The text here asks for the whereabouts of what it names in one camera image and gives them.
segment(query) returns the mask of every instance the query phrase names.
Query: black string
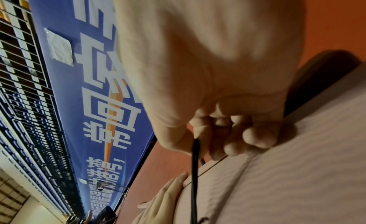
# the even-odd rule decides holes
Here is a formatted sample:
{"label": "black string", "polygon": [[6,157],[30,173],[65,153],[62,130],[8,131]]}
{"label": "black string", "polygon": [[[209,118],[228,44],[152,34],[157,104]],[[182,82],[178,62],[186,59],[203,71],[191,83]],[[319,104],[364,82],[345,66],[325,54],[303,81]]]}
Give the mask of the black string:
{"label": "black string", "polygon": [[192,147],[192,189],[191,189],[191,224],[197,224],[197,188],[198,188],[199,140],[193,141]]}

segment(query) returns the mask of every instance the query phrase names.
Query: white wall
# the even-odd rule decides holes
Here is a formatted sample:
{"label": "white wall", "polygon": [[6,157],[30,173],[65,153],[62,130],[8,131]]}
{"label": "white wall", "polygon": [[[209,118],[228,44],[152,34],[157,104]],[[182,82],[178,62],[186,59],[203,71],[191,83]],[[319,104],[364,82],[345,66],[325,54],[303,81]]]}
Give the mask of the white wall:
{"label": "white wall", "polygon": [[10,224],[63,224],[36,199],[30,197]]}

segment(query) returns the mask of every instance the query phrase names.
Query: person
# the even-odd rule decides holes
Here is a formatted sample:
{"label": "person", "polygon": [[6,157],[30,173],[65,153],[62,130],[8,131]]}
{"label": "person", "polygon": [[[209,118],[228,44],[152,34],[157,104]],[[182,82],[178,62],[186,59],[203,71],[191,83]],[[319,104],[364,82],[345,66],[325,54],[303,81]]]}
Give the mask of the person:
{"label": "person", "polygon": [[[276,144],[303,49],[304,0],[113,1],[128,83],[164,148],[190,154],[198,138],[199,157],[219,160]],[[161,193],[135,223],[171,223]]]}
{"label": "person", "polygon": [[[82,224],[113,224],[116,221],[117,215],[110,206],[105,206],[95,218],[92,219],[92,211],[88,212],[86,219]],[[79,218],[71,218],[67,224],[80,224]]]}

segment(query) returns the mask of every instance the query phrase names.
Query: metal railing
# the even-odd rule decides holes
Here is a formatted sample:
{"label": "metal railing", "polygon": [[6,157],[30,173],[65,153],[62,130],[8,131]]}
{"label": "metal railing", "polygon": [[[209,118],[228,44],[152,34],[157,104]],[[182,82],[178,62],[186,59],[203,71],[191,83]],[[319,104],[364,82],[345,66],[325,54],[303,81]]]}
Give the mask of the metal railing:
{"label": "metal railing", "polygon": [[0,0],[2,109],[18,153],[63,213],[84,216],[53,91],[27,0]]}

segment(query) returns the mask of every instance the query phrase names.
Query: banner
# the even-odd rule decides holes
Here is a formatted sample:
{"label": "banner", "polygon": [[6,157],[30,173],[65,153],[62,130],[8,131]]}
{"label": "banner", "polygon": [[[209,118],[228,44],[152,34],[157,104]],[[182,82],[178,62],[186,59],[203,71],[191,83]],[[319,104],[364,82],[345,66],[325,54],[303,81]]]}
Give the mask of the banner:
{"label": "banner", "polygon": [[115,208],[154,136],[116,44],[112,0],[29,0],[84,209]]}

